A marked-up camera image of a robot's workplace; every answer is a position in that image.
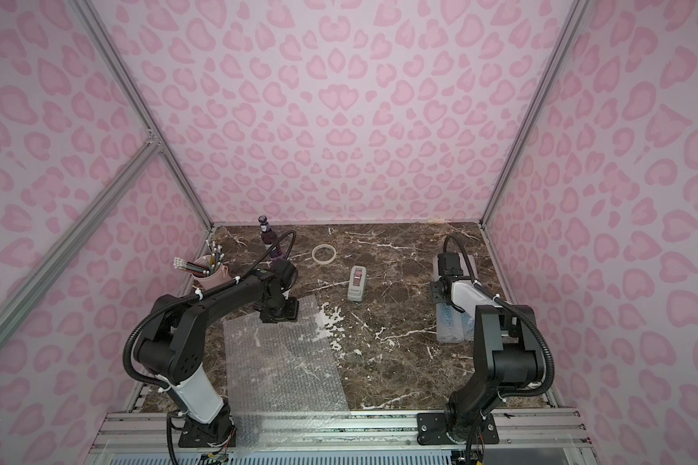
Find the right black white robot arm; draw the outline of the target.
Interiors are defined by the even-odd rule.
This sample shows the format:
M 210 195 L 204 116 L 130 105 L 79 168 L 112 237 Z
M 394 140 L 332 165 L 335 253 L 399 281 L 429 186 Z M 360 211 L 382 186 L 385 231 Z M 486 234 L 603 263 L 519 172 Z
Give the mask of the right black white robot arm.
M 534 311 L 515 305 L 476 276 L 457 236 L 444 239 L 430 283 L 441 342 L 473 343 L 473 374 L 445 405 L 445 434 L 455 443 L 497 443 L 492 411 L 511 397 L 550 391 L 555 358 L 537 327 Z

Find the white tape dispenser pink roll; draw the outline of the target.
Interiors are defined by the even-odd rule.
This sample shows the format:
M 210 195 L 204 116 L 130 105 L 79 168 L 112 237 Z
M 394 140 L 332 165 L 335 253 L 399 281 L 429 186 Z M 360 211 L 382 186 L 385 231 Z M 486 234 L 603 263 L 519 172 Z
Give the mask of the white tape dispenser pink roll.
M 366 281 L 368 280 L 368 271 L 366 267 L 354 265 L 350 272 L 348 281 L 347 300 L 352 302 L 362 302 L 366 290 Z

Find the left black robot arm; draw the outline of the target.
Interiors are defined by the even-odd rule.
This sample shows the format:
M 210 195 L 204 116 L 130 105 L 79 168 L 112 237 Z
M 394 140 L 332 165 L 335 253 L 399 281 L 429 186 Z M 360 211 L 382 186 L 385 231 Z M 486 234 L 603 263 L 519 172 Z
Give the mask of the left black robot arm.
M 300 304 L 289 293 L 298 278 L 290 260 L 297 237 L 294 230 L 279 236 L 270 248 L 285 245 L 286 251 L 267 267 L 257 259 L 241 275 L 209 290 L 199 288 L 181 298 L 161 296 L 132 329 L 122 349 L 125 372 L 157 387 L 176 406 L 166 416 L 169 455 L 178 448 L 224 451 L 234 445 L 237 427 L 231 408 L 207 375 L 207 337 L 211 327 L 246 306 L 264 324 L 296 321 Z

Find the bubble wrap sheet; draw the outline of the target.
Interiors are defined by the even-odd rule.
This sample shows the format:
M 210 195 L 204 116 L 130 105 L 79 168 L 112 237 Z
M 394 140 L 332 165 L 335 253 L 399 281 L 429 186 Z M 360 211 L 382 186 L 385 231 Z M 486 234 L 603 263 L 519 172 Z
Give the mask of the bubble wrap sheet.
M 350 413 L 331 333 L 314 296 L 295 321 L 266 324 L 257 313 L 223 323 L 226 393 L 242 455 L 304 439 Z
M 448 298 L 437 290 L 432 297 L 436 305 L 436 338 L 444 344 L 457 344 L 472 341 L 475 335 L 474 310 L 477 298 L 463 293 L 455 296 L 453 302 L 463 308 L 463 313 L 448 304 Z
M 437 281 L 441 277 L 477 279 L 478 272 L 473 257 L 452 252 L 438 254 L 432 262 L 432 280 Z

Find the purple glass bottle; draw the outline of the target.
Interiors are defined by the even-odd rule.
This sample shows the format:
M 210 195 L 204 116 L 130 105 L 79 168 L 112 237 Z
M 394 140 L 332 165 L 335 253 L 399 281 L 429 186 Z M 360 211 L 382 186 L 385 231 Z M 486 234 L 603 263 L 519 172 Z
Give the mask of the purple glass bottle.
M 269 219 L 266 215 L 261 215 L 258 218 L 261 240 L 269 253 L 271 260 L 278 260 L 283 256 L 281 246 L 279 245 L 279 237 L 275 230 L 271 227 Z

